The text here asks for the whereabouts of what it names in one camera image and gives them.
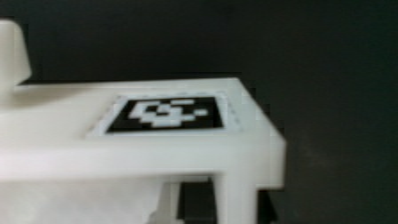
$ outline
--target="black wall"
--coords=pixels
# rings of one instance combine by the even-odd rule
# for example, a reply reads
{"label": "black wall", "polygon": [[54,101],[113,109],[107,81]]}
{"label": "black wall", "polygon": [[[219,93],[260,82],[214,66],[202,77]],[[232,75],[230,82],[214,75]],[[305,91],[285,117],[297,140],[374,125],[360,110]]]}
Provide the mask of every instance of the black wall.
{"label": "black wall", "polygon": [[398,2],[4,0],[31,82],[239,76],[289,139],[281,223],[398,223]]}

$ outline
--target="white plastic furniture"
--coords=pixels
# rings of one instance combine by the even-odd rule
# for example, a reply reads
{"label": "white plastic furniture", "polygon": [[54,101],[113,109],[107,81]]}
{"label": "white plastic furniture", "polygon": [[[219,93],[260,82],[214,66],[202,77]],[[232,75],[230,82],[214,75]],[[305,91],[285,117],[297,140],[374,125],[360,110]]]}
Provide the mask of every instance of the white plastic furniture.
{"label": "white plastic furniture", "polygon": [[[26,51],[3,20],[0,223],[178,223],[178,190],[166,189],[205,176],[219,224],[255,224],[257,192],[283,187],[287,143],[239,79],[19,86]],[[203,96],[218,99],[223,128],[107,134],[129,99]]]}

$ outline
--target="black square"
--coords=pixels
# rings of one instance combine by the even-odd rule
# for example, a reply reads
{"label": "black square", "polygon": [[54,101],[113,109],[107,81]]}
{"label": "black square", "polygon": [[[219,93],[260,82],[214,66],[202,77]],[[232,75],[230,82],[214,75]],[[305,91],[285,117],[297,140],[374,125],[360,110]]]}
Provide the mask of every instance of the black square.
{"label": "black square", "polygon": [[216,97],[129,100],[107,133],[223,128]]}

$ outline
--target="dark background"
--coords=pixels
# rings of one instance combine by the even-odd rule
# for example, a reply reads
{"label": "dark background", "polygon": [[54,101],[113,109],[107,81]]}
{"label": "dark background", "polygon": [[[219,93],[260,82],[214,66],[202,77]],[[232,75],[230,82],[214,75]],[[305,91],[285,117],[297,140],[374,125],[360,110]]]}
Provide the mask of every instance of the dark background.
{"label": "dark background", "polygon": [[398,223],[398,1],[4,0],[31,82],[239,76],[289,139],[285,224]]}

